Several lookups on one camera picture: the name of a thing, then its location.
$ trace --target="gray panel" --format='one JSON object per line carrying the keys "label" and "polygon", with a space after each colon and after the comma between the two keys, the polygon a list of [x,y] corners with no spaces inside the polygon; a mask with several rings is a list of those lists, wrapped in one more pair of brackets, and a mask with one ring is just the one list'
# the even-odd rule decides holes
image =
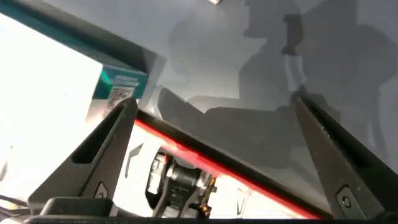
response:
{"label": "gray panel", "polygon": [[[150,102],[141,108],[324,209],[326,198],[289,107],[300,86],[398,170],[398,1],[47,1],[166,57],[158,87],[146,90]],[[299,56],[281,54],[288,14],[303,22],[303,40],[295,37],[300,30],[289,37],[300,42]],[[160,86],[202,113],[181,116],[191,109],[173,106],[171,98],[158,100]]]}

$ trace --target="red edge strip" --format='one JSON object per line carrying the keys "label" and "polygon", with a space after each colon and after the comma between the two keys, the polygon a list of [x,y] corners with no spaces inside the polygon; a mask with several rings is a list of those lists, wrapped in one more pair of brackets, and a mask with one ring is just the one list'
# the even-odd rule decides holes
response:
{"label": "red edge strip", "polygon": [[183,144],[171,139],[165,134],[149,126],[148,124],[136,119],[135,125],[139,126],[152,136],[158,138],[161,141],[163,147],[165,147],[165,149],[170,151],[172,154],[175,154],[176,156],[189,161],[193,165],[200,167],[215,176],[219,176],[220,174],[228,175],[240,181],[250,189],[257,191],[260,194],[263,194],[264,196],[273,200],[275,203],[278,203],[279,205],[284,207],[286,210],[290,211],[287,212],[288,214],[291,214],[295,217],[302,217],[307,219],[320,219],[320,217],[318,217],[317,215],[314,215],[313,213],[299,207],[298,205],[286,200],[285,198],[282,198],[281,196],[270,192],[265,186],[258,185],[251,180],[247,180],[245,176],[242,176],[241,174],[229,169],[228,167],[218,164],[213,159],[210,159],[209,157],[206,157],[199,152],[196,152],[194,149],[184,146]]}

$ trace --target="black mechanical part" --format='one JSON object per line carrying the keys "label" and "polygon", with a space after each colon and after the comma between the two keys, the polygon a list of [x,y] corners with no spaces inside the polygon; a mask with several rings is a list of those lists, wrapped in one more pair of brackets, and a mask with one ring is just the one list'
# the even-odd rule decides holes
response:
{"label": "black mechanical part", "polygon": [[93,217],[114,217],[118,208],[108,198],[51,198],[41,215],[86,215]]}
{"label": "black mechanical part", "polygon": [[33,215],[53,197],[113,198],[137,113],[134,98],[118,104],[28,198]]}
{"label": "black mechanical part", "polygon": [[334,218],[397,218],[398,175],[308,98],[293,98]]}
{"label": "black mechanical part", "polygon": [[197,186],[200,169],[189,169],[175,161],[167,170],[162,195],[154,209],[153,217],[197,217],[191,204],[199,199]]}

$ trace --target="white surface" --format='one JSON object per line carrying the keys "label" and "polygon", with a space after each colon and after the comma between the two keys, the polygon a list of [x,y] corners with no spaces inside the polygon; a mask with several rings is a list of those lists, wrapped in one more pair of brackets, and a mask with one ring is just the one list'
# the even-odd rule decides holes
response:
{"label": "white surface", "polygon": [[0,14],[0,193],[26,199],[77,147],[101,69]]}

